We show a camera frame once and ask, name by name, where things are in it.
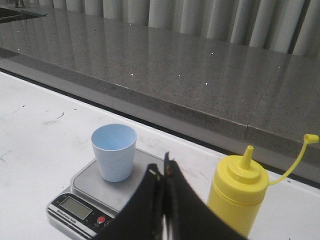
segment bottle nozzle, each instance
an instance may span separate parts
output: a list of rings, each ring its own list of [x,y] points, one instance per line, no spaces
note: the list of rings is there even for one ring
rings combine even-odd
[[[243,154],[243,157],[240,161],[240,168],[248,170],[250,169],[250,164],[251,164],[251,159],[252,159],[252,154],[254,153],[254,147],[249,145],[246,147],[246,150]]]
[[[304,135],[304,142],[307,144],[316,144],[319,142],[319,136],[314,134]]]

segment scale button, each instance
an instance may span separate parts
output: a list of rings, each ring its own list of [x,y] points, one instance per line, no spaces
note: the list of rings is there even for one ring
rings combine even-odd
[[[98,217],[98,219],[96,220],[96,222],[97,222],[98,224],[103,224],[105,221],[106,221],[106,219],[105,219],[104,216],[100,216],[100,217]]]
[[[106,227],[109,223],[110,223],[110,221],[106,221],[106,222],[104,223],[104,226]]]

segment white countertop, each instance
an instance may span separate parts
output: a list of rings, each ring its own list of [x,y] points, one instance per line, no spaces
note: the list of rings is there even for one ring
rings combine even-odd
[[[105,124],[131,126],[136,147],[152,155],[169,151],[206,202],[222,153],[2,72],[0,89],[0,239],[68,239],[46,205],[94,158],[91,134]],[[287,178],[267,190],[249,238],[318,240],[319,223],[320,190]]]

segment digital kitchen scale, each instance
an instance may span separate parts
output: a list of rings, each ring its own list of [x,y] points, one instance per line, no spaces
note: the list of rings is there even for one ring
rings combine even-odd
[[[74,240],[89,240],[103,230],[126,205],[139,186],[148,164],[158,165],[163,174],[164,161],[135,150],[131,175],[121,182],[108,182],[92,160],[72,179],[70,186],[46,208],[50,224]]]

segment countertop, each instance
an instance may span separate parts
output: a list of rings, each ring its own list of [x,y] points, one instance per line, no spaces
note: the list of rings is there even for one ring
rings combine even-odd
[[[83,13],[0,24],[0,69],[286,170],[320,134],[320,61]],[[295,174],[320,183],[320,144]]]
[[[161,159],[169,151],[207,202],[226,155],[2,72],[0,86],[0,239],[69,239],[49,224],[46,206],[95,157],[90,138],[106,124],[134,128],[139,150]],[[268,187],[249,239],[318,240],[319,210],[320,189],[286,178]]]

